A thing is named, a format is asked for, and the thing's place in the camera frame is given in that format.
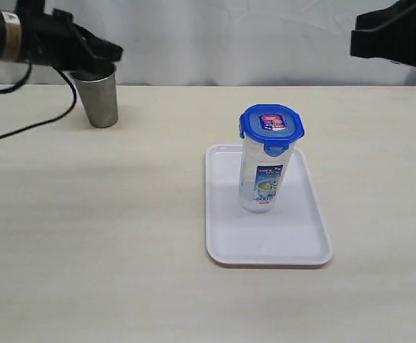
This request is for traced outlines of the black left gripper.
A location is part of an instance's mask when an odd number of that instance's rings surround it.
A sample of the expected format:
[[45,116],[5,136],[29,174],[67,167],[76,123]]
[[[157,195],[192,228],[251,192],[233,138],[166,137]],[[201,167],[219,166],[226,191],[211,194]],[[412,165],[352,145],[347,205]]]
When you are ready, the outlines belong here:
[[108,74],[122,59],[123,48],[75,24],[69,12],[44,12],[44,1],[18,1],[21,46],[16,60],[62,71]]

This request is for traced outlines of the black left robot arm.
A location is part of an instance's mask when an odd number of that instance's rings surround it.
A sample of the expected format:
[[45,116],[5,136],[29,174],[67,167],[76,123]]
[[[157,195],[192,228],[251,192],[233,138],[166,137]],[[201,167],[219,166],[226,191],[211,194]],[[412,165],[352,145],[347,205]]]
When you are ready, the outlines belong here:
[[73,14],[44,11],[45,1],[0,9],[0,61],[99,73],[122,59],[123,48],[75,24]]

